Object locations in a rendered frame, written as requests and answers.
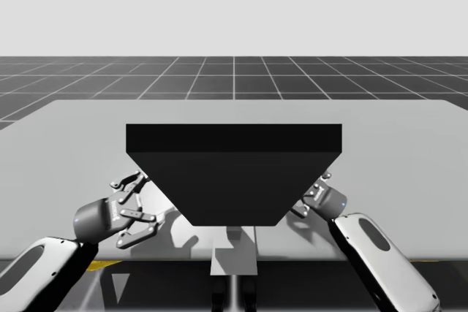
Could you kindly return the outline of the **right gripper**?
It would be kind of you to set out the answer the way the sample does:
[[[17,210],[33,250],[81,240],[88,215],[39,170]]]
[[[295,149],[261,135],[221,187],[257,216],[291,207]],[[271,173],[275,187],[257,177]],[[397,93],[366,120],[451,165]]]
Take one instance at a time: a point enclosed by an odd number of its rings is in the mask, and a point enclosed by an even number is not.
[[[290,211],[299,218],[306,218],[310,208],[326,221],[339,217],[347,206],[347,197],[327,184],[330,178],[331,174],[324,172]]]

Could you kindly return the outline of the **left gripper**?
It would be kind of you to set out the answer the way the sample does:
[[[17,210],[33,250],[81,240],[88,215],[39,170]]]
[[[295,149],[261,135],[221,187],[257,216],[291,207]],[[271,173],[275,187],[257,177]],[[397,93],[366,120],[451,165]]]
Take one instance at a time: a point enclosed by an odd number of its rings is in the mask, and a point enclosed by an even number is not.
[[[118,233],[116,247],[130,248],[154,237],[165,223],[165,214],[153,215],[139,211],[143,209],[140,193],[149,182],[149,177],[141,170],[111,181],[109,186],[114,190],[116,199],[98,199],[77,210],[73,228],[78,241],[100,243]],[[121,207],[130,200],[137,210]],[[132,234],[129,228],[135,222],[148,226]]]

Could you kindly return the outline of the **grey stand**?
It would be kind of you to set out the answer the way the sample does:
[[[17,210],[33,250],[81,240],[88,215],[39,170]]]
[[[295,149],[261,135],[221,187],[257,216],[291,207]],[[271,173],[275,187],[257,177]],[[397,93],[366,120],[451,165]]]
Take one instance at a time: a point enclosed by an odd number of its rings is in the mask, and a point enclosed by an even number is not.
[[[211,275],[257,275],[254,227],[221,227],[213,239]]]

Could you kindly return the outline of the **black screen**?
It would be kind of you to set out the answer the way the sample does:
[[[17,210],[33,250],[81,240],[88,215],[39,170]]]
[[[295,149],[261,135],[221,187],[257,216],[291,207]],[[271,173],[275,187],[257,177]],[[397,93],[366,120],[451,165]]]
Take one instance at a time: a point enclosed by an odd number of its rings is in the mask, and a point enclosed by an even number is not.
[[[272,227],[342,152],[315,123],[129,123],[126,152],[196,227]]]

